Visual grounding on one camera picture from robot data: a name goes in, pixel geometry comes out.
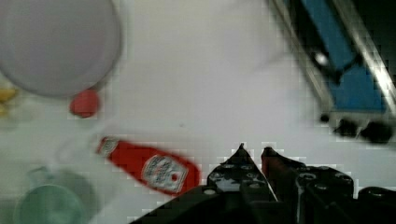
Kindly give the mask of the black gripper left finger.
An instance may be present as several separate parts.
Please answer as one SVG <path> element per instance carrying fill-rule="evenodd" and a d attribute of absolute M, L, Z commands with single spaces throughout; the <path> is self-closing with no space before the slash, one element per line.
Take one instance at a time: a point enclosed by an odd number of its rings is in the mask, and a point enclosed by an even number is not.
<path fill-rule="evenodd" d="M 213 169 L 206 179 L 206 185 L 221 192 L 240 192 L 241 186 L 246 185 L 249 189 L 262 189 L 269 195 L 268 201 L 277 201 L 267 178 L 251 158 L 244 143 L 230 158 Z"/>

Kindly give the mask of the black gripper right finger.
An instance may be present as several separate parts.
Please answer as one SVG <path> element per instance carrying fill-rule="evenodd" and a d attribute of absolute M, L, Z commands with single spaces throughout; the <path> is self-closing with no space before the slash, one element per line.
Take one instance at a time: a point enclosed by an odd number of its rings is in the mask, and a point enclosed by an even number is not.
<path fill-rule="evenodd" d="M 271 147 L 263 150 L 261 159 L 262 172 L 279 200 L 296 198 L 298 186 L 307 183 L 322 183 L 336 193 L 353 196 L 352 178 L 331 167 L 308 166 L 280 155 Z"/>

